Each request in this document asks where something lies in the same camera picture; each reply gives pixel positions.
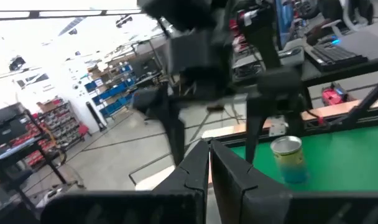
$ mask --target black metal frame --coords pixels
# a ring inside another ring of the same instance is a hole
[[[136,181],[134,180],[134,178],[132,177],[133,174],[135,174],[136,172],[138,172],[138,171],[140,171],[140,170],[142,170],[142,169],[144,169],[144,168],[146,168],[146,167],[148,167],[148,166],[150,166],[150,165],[156,163],[157,161],[160,161],[160,160],[166,158],[166,157],[169,156],[169,155],[171,155],[171,152],[166,153],[166,154],[164,154],[164,155],[162,155],[162,156],[160,156],[160,157],[158,157],[158,158],[156,158],[156,159],[154,159],[154,160],[152,160],[152,161],[150,161],[150,162],[148,162],[148,163],[146,163],[146,164],[144,164],[144,165],[142,165],[142,166],[140,166],[140,167],[134,169],[133,171],[131,171],[131,172],[128,174],[129,179],[130,179],[131,182],[136,186],[136,185],[137,185],[137,182],[136,182]]]
[[[59,180],[62,183],[62,185],[71,186],[71,185],[77,184],[77,186],[79,188],[84,189],[85,186],[84,185],[79,185],[79,183],[77,182],[77,180],[74,180],[72,182],[66,181],[66,179],[63,177],[63,175],[59,172],[59,170],[56,167],[56,165],[53,164],[52,161],[53,161],[54,158],[52,158],[50,155],[46,154],[45,151],[38,144],[39,140],[46,138],[46,136],[45,136],[46,133],[40,127],[40,125],[38,124],[38,122],[36,122],[35,118],[31,115],[31,113],[30,113],[29,110],[27,110],[27,109],[22,109],[22,110],[23,110],[23,112],[21,114],[15,116],[15,117],[13,117],[13,119],[16,119],[17,117],[20,117],[20,116],[26,116],[26,117],[28,117],[30,119],[30,121],[36,126],[36,128],[40,131],[40,134],[37,135],[38,139],[35,142],[33,142],[31,145],[26,146],[25,148],[21,149],[19,152],[16,152],[16,153],[8,156],[7,158],[4,158],[4,159],[0,160],[0,176],[5,181],[7,181],[7,182],[13,182],[12,177],[10,177],[6,173],[5,168],[11,166],[11,164],[15,164],[16,161],[21,160],[22,158],[25,158],[30,153],[32,153],[34,151],[39,151],[41,153],[41,155],[44,157],[45,164],[47,164],[48,166],[51,167],[52,171],[59,178]],[[37,209],[36,209],[36,206],[31,202],[30,198],[28,196],[26,196],[25,192],[23,192],[23,190],[21,189],[20,185],[13,184],[12,188],[13,188],[13,190],[15,190],[19,194],[19,196],[21,197],[22,201],[29,207],[29,209],[32,212],[34,212],[34,213],[38,212]]]
[[[337,115],[332,115],[329,117],[325,117],[324,120],[326,122],[333,122],[337,119],[341,119],[345,117],[348,113],[343,113],[343,114],[337,114]],[[318,126],[318,120],[311,119],[307,121],[307,123],[312,124],[313,126]],[[356,128],[366,128],[366,127],[372,127],[372,126],[378,126],[378,108],[372,108],[367,111],[365,116],[362,116],[361,118],[358,119],[357,122],[353,124],[339,124],[336,126],[332,126],[330,128],[305,128],[302,133],[299,134],[298,137],[304,137],[304,136],[312,136],[316,134],[325,134],[325,133],[332,133],[335,131],[346,131],[346,130],[351,130],[351,129],[356,129]],[[262,130],[261,135],[259,136],[259,142],[271,142],[277,137],[269,137],[269,128],[264,128]],[[235,134],[229,134],[225,136],[219,136],[215,138],[209,138],[207,139],[208,141],[210,140],[217,140],[224,144],[227,147],[240,147],[240,146],[245,146],[246,144],[246,132],[243,133],[235,133]]]
[[[303,74],[303,76],[305,75],[305,77],[302,77],[302,82],[304,86],[311,87],[311,86],[320,85],[323,83],[334,82],[334,81],[345,79],[345,78],[356,77],[356,76],[364,75],[371,72],[378,72],[378,61],[361,63],[359,65],[342,68],[340,70],[334,70],[332,72],[321,72],[319,76],[312,74],[312,77],[309,77],[309,78],[306,76],[305,74],[306,72],[308,71],[306,70],[306,67],[305,67],[304,74]]]
[[[0,13],[5,13],[5,16],[0,17],[0,21],[11,21],[11,20],[25,20],[25,19],[58,19],[58,18],[72,18],[72,17],[94,17],[94,16],[123,16],[123,15],[131,15],[131,14],[143,14],[143,12],[133,12],[139,9],[88,9],[88,10],[7,10],[1,11]],[[93,14],[91,12],[100,11],[99,14]],[[13,12],[20,12],[25,13],[28,12],[28,16],[25,17],[16,17],[11,14],[11,16],[7,16],[8,13]],[[41,16],[41,12],[82,12],[81,15],[54,15],[54,16]]]

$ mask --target desk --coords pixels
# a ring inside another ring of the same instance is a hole
[[[302,65],[295,66],[295,68],[297,68],[297,70],[299,70],[299,72],[302,74],[301,79],[304,87],[303,93],[309,107],[312,106],[312,103],[308,87],[378,71],[378,35],[374,35],[376,33],[376,30],[378,30],[378,23],[373,26],[368,26],[367,30],[365,31],[357,32],[343,37],[340,43],[342,47],[348,50],[350,49],[350,51],[352,52],[367,57],[369,59],[368,62],[330,72],[321,72],[310,62],[309,59],[307,59],[307,57],[305,57]],[[302,43],[300,41],[297,42],[297,45],[294,45],[294,47],[300,45],[304,48],[309,47],[305,39],[302,40]],[[362,46],[358,44],[359,42],[369,42],[370,45]],[[288,64],[285,64],[282,59],[282,65],[291,65],[290,57],[284,58],[284,60],[286,60]],[[255,61],[255,58],[254,56],[250,55],[245,58],[241,58],[240,61],[241,62],[237,61],[236,63],[251,63]]]
[[[313,110],[320,116],[347,113],[358,101]],[[372,106],[378,107],[378,101]],[[304,120],[312,119],[303,113]],[[203,138],[229,136],[246,131],[245,125],[206,131]],[[378,126],[302,137],[310,178],[292,190],[378,190]],[[231,147],[244,158],[245,146]],[[270,143],[257,146],[255,168],[283,183]]]
[[[44,157],[46,163],[51,167],[54,173],[58,176],[63,184],[66,184],[66,180],[63,178],[61,173],[58,169],[52,164],[52,161],[48,158],[46,153],[42,150],[41,146],[38,145],[38,141],[41,140],[42,137],[32,138],[27,140],[26,142],[22,143],[17,147],[13,147],[12,149],[8,150],[7,152],[0,155],[0,179],[4,178],[7,182],[12,182],[13,180],[8,174],[5,172],[5,169],[16,164],[18,161],[24,159],[26,156],[31,154],[34,151],[39,151],[41,155]],[[35,210],[34,204],[30,201],[30,199],[25,195],[22,189],[19,186],[14,186],[14,190],[21,196],[24,203],[26,203],[32,210]]]

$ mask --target red object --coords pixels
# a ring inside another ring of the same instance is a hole
[[[319,117],[319,118],[318,118],[318,123],[319,123],[319,125],[325,123],[325,120],[323,119],[323,117]]]
[[[331,88],[323,90],[323,92],[321,93],[321,97],[329,105],[337,105],[340,103],[344,103],[341,95]]]
[[[239,26],[237,25],[237,22],[235,19],[229,20],[229,28],[233,31],[234,36],[240,35]]]
[[[88,132],[88,127],[85,126],[82,122],[80,122],[80,126],[78,127],[78,132],[81,136],[84,136]]]
[[[54,105],[59,105],[61,102],[62,102],[61,99],[52,100],[52,103]]]

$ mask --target green table surface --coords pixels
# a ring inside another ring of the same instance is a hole
[[[309,178],[293,190],[378,190],[378,126],[302,138]],[[244,158],[245,147],[231,148]],[[284,183],[270,143],[258,145],[254,167]]]

